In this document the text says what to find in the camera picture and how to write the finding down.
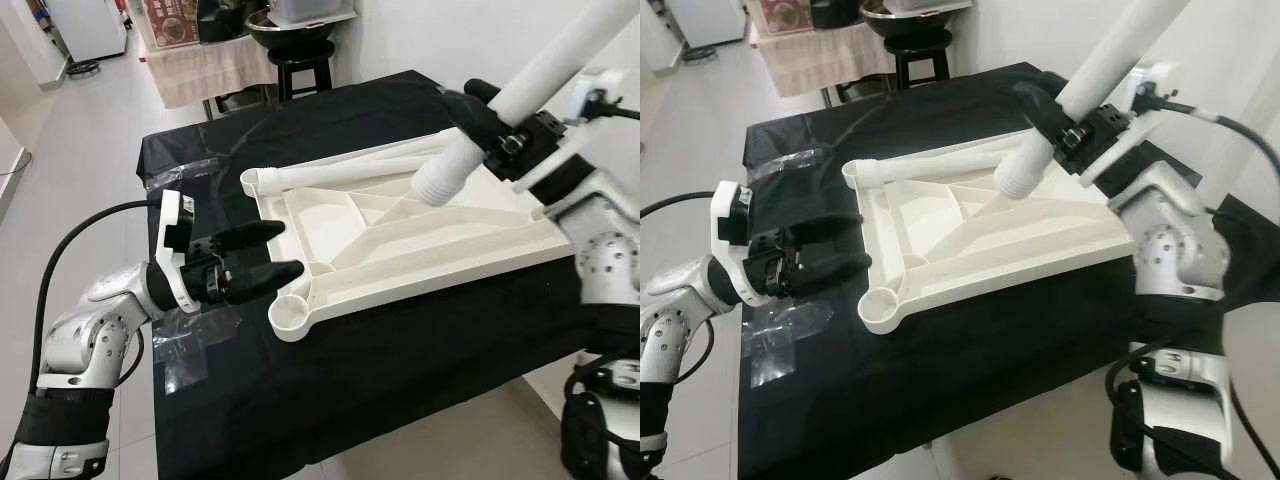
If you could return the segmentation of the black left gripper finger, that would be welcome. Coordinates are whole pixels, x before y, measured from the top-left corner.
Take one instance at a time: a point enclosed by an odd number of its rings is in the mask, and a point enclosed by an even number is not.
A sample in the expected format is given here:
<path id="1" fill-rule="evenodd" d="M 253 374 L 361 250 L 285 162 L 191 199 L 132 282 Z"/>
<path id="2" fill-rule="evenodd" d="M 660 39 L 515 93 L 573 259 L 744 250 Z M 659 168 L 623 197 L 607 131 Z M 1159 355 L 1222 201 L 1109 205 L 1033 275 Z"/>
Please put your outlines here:
<path id="1" fill-rule="evenodd" d="M 221 251 L 247 250 L 265 244 L 284 232 L 283 221 L 256 220 L 216 233 L 215 243 Z"/>
<path id="2" fill-rule="evenodd" d="M 795 246 L 832 241 L 858 225 L 856 215 L 820 215 L 785 228 L 785 239 Z"/>
<path id="3" fill-rule="evenodd" d="M 797 268 L 797 293 L 815 294 L 864 273 L 873 264 L 867 253 L 842 253 L 804 262 Z"/>
<path id="4" fill-rule="evenodd" d="M 255 300 L 291 284 L 305 274 L 302 262 L 266 262 L 229 271 L 227 300 Z"/>

